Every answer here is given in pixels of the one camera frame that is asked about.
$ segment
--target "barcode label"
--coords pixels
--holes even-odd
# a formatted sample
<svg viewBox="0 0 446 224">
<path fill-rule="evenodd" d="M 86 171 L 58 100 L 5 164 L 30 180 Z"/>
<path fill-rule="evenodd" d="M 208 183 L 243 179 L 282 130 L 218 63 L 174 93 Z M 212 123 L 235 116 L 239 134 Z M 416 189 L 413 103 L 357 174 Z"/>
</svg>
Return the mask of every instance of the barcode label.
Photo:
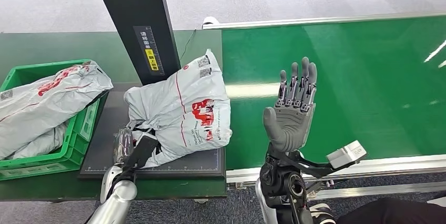
<svg viewBox="0 0 446 224">
<path fill-rule="evenodd" d="M 13 97 L 12 89 L 0 93 L 0 100 L 6 100 L 6 99 L 9 99 L 9 98 L 12 98 L 12 97 Z"/>
<path fill-rule="evenodd" d="M 202 59 L 200 59 L 198 61 L 198 68 L 206 66 L 206 65 L 210 65 L 210 60 L 208 55 L 205 55 Z"/>
<path fill-rule="evenodd" d="M 208 75 L 210 75 L 212 72 L 212 68 L 207 68 L 207 69 L 203 69 L 200 70 L 200 78 L 206 77 Z"/>
</svg>

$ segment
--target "package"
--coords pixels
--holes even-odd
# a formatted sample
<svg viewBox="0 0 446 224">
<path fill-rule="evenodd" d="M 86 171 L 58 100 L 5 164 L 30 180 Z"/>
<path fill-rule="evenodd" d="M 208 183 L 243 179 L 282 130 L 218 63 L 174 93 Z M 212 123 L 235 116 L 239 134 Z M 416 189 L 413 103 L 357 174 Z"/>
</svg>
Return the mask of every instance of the package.
<svg viewBox="0 0 446 224">
<path fill-rule="evenodd" d="M 223 147 L 232 135 L 225 83 L 209 49 L 167 80 L 129 89 L 124 100 L 129 104 L 130 120 L 139 121 L 134 137 L 140 139 L 153 129 L 161 144 L 146 168 Z"/>
<path fill-rule="evenodd" d="M 0 160 L 84 109 L 110 78 L 94 61 L 0 93 Z"/>
<path fill-rule="evenodd" d="M 16 151 L 12 158 L 25 158 L 36 157 L 44 154 L 48 154 L 51 151 L 59 148 L 64 143 L 65 132 L 67 131 L 66 123 L 62 123 L 59 126 L 50 129 L 49 131 L 38 136 L 29 144 L 23 146 Z"/>
</svg>

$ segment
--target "robotic arm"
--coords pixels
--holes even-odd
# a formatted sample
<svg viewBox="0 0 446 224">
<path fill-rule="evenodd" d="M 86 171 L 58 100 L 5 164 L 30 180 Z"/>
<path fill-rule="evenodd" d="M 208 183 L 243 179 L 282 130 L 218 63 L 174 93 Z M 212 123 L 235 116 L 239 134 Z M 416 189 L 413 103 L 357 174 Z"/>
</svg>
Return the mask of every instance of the robotic arm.
<svg viewBox="0 0 446 224">
<path fill-rule="evenodd" d="M 124 224 L 130 203 L 135 199 L 135 171 L 143 167 L 158 145 L 156 137 L 143 136 L 134 148 L 131 130 L 121 129 L 115 139 L 114 165 L 104 174 L 100 205 L 87 224 Z"/>
<path fill-rule="evenodd" d="M 307 192 L 320 186 L 309 187 L 302 173 L 322 178 L 335 171 L 358 163 L 366 151 L 354 141 L 327 155 L 329 163 L 318 164 L 303 158 L 298 149 L 308 137 L 316 104 L 317 70 L 308 58 L 302 59 L 302 76 L 298 79 L 298 64 L 291 65 L 291 81 L 280 72 L 279 97 L 274 108 L 263 111 L 263 124 L 269 138 L 265 164 L 260 170 L 256 193 L 267 224 L 313 224 L 307 206 Z"/>
</svg>

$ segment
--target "gray robotic hand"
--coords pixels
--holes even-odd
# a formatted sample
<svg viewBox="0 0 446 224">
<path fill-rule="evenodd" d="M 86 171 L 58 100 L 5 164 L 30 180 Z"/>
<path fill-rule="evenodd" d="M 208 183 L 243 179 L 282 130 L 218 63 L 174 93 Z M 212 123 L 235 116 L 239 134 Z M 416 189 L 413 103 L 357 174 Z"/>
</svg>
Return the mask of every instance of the gray robotic hand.
<svg viewBox="0 0 446 224">
<path fill-rule="evenodd" d="M 308 137 L 316 104 L 317 70 L 307 57 L 302 59 L 302 76 L 299 80 L 298 64 L 291 64 L 291 80 L 287 86 L 287 73 L 280 72 L 279 97 L 274 108 L 263 111 L 263 125 L 272 145 L 282 152 L 302 148 Z"/>
</svg>

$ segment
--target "green basket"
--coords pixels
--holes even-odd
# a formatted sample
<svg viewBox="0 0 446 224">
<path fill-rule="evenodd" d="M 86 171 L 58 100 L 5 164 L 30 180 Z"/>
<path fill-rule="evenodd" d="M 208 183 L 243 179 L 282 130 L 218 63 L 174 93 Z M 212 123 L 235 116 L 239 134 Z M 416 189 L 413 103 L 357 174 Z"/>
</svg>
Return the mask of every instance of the green basket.
<svg viewBox="0 0 446 224">
<path fill-rule="evenodd" d="M 0 87 L 5 91 L 56 74 L 59 70 L 82 64 L 89 59 L 14 67 Z M 106 96 L 73 116 L 65 132 L 62 146 L 50 154 L 0 161 L 0 181 L 78 170 L 93 134 L 98 110 Z"/>
</svg>

